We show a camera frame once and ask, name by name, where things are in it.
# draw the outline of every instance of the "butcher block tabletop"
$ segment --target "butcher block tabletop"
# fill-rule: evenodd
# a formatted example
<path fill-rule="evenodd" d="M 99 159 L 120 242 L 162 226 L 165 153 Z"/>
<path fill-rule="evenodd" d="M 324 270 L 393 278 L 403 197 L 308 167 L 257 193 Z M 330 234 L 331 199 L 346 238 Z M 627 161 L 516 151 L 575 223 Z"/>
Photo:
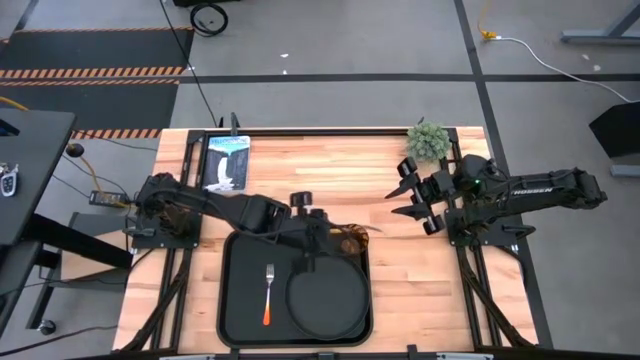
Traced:
<path fill-rule="evenodd" d="M 408 344 L 416 344 L 421 352 L 472 351 L 458 261 L 446 231 L 427 236 L 421 222 L 392 214 L 392 209 L 410 204 L 409 194 L 384 199 L 398 186 L 396 166 L 406 156 L 406 137 L 300 136 L 286 135 L 288 131 L 295 134 L 295 129 L 279 130 L 283 136 L 252 137 L 246 194 L 262 194 L 288 203 L 289 194 L 311 191 L 313 206 L 323 208 L 332 222 L 381 230 L 369 231 L 373 332 L 355 347 L 242 349 L 241 353 L 388 353 L 406 352 Z M 168 172 L 180 178 L 188 132 L 163 130 L 154 174 Z M 463 156 L 490 157 L 481 127 L 458 127 L 457 132 Z M 195 182 L 198 153 L 194 152 L 190 184 Z M 437 164 L 421 165 L 419 174 L 427 177 L 437 170 Z M 436 213 L 444 209 L 444 204 L 434 206 Z M 230 232 L 222 220 L 204 217 L 200 246 L 191 261 L 180 354 L 229 352 L 216 333 L 216 321 L 222 250 Z M 494 301 L 520 333 L 535 343 L 518 262 L 496 248 L 483 250 Z M 165 256 L 166 250 L 156 249 L 129 276 L 114 349 L 131 341 L 157 305 Z M 179 264 L 180 252 L 174 271 Z M 485 311 L 477 299 L 476 305 L 483 340 L 488 344 Z M 174 307 L 165 316 L 160 347 L 169 344 Z"/>

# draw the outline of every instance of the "potted plant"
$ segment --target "potted plant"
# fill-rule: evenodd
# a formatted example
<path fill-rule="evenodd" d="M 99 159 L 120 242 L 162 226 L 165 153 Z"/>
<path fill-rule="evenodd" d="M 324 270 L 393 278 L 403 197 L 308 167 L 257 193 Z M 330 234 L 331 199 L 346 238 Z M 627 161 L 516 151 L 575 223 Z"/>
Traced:
<path fill-rule="evenodd" d="M 449 134 L 442 126 L 423 121 L 424 117 L 407 131 L 407 153 L 417 162 L 438 161 L 449 152 Z"/>

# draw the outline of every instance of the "concrete floor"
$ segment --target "concrete floor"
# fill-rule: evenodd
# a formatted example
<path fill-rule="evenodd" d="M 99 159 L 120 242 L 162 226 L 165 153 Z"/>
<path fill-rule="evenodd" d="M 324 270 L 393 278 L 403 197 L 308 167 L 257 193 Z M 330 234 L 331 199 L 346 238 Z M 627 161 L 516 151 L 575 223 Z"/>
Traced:
<path fill-rule="evenodd" d="M 640 47 L 568 46 L 558 41 L 564 29 L 606 26 L 630 3 L 494 0 L 485 27 L 529 42 L 545 61 L 570 72 L 640 73 Z M 26 4 L 26 0 L 0 0 L 0 38 L 15 26 Z M 472 29 L 483 4 L 483 0 L 464 1 Z M 170 2 L 168 7 L 174 25 L 188 23 L 186 10 L 175 9 Z M 199 75 L 275 75 L 283 70 L 471 74 L 456 9 L 449 0 L 243 0 L 223 7 L 231 19 L 228 30 L 216 38 L 195 38 L 191 61 Z M 40 0 L 26 26 L 165 25 L 154 1 Z M 517 44 L 481 44 L 475 30 L 474 37 L 485 74 L 548 73 Z M 638 82 L 609 85 L 640 99 Z M 635 251 L 640 250 L 636 241 L 640 225 L 634 221 L 640 213 L 640 182 L 609 176 L 610 160 L 587 127 L 619 99 L 578 83 L 489 83 L 487 87 L 512 174 L 578 166 L 595 174 L 609 194 L 609 201 L 594 211 L 550 209 L 523 217 L 538 228 L 529 243 L 555 347 L 640 354 L 636 341 L 640 282 L 634 265 Z M 243 126 L 411 125 L 421 116 L 444 125 L 485 125 L 471 82 L 206 84 L 203 89 L 218 116 L 235 111 Z M 180 85 L 171 126 L 210 124 L 195 85 Z M 157 141 L 127 143 L 153 147 Z M 130 194 L 151 171 L 153 152 L 99 140 L 85 146 L 99 175 L 117 181 Z M 89 177 L 64 162 L 56 174 L 86 193 L 92 189 Z M 113 212 L 89 206 L 52 180 L 38 212 L 67 222 L 73 211 Z M 1 350 L 43 340 L 24 330 L 36 293 L 33 288 L 23 293 L 0 339 Z M 58 323 L 60 334 L 113 325 L 121 300 L 119 293 L 56 289 L 46 317 Z M 77 311 L 70 314 L 64 310 L 68 306 Z M 114 331 L 87 333 L 13 358 L 104 354 L 113 336 Z"/>

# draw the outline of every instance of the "orange and black hazard stripe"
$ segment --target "orange and black hazard stripe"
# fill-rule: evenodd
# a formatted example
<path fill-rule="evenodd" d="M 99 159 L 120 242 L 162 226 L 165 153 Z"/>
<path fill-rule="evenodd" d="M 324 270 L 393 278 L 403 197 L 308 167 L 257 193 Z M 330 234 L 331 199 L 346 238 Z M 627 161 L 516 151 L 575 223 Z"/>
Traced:
<path fill-rule="evenodd" d="M 191 26 L 174 26 L 174 30 L 193 30 Z M 113 31 L 165 31 L 171 30 L 170 27 L 151 27 L 151 28 L 105 28 L 105 29 L 23 29 L 15 31 L 15 34 L 23 33 L 52 33 L 52 32 L 113 32 Z"/>
<path fill-rule="evenodd" d="M 162 129 L 100 129 L 74 130 L 72 139 L 156 139 Z"/>
<path fill-rule="evenodd" d="M 93 86 L 93 85 L 152 85 L 180 84 L 175 79 L 141 80 L 70 80 L 70 81 L 0 81 L 0 86 Z"/>
<path fill-rule="evenodd" d="M 0 79 L 67 79 L 111 78 L 136 76 L 175 76 L 182 74 L 182 66 L 120 67 L 92 69 L 25 69 L 2 70 Z"/>

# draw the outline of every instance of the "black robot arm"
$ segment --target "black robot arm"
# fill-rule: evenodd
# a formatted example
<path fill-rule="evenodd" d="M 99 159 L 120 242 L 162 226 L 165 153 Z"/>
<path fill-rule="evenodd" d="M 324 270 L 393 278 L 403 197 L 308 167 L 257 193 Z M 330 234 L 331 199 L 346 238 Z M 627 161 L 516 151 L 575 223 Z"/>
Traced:
<path fill-rule="evenodd" d="M 158 216 L 165 231 L 180 238 L 190 229 L 181 221 L 187 211 L 225 220 L 238 233 L 272 244 L 280 243 L 314 254 L 335 250 L 328 241 L 332 224 L 321 209 L 307 213 L 311 193 L 291 194 L 291 205 L 297 216 L 291 216 L 291 207 L 262 195 L 223 196 L 180 184 L 171 174 L 157 174 L 147 178 L 136 198 L 140 209 L 138 228 L 144 228 L 144 219 Z"/>
<path fill-rule="evenodd" d="M 577 168 L 506 177 L 492 161 L 475 155 L 463 158 L 453 183 L 466 200 L 468 225 L 555 206 L 593 209 L 607 200 L 595 177 Z"/>
<path fill-rule="evenodd" d="M 398 166 L 400 187 L 387 198 L 412 190 L 412 205 L 393 212 L 425 219 L 427 234 L 445 228 L 431 205 L 448 199 L 464 198 L 464 211 L 456 218 L 454 228 L 469 235 L 501 217 L 555 206 L 593 209 L 607 200 L 595 177 L 579 169 L 507 177 L 493 161 L 467 155 L 453 175 L 440 170 L 420 180 L 416 171 L 413 159 L 403 160 Z"/>

